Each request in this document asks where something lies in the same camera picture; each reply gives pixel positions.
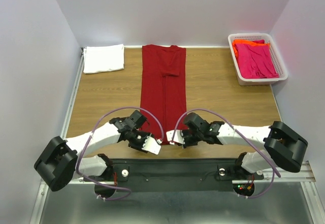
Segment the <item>dark red t shirt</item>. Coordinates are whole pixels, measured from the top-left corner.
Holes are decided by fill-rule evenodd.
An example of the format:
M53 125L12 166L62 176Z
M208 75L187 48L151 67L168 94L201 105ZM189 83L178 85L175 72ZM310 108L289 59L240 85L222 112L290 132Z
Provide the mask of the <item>dark red t shirt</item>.
M166 133L175 128L186 108L186 49L145 45L142 47L140 107L150 111Z

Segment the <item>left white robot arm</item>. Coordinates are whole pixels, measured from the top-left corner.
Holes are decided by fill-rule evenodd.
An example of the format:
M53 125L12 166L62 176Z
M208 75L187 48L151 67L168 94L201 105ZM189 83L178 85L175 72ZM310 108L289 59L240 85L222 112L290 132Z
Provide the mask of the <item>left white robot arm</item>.
M96 176L101 180L112 177L113 168L105 155L87 158L98 149L127 141L132 149L159 154L161 146L150 132L140 128L147 118L138 110L128 117L116 117L92 131L65 138L54 137L34 164L34 169L52 191L59 191L71 180Z

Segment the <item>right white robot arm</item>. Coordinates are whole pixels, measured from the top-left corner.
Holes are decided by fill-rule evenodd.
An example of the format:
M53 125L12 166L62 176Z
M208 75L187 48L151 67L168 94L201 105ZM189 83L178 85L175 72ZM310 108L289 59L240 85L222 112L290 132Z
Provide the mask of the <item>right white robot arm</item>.
M308 147L307 140L282 121L270 126L240 126L226 120L207 122L190 112L183 124L187 128L178 130L174 139L184 148L196 146L200 141L252 147L254 152L241 153L234 165L234 174L239 178L268 168L298 173Z

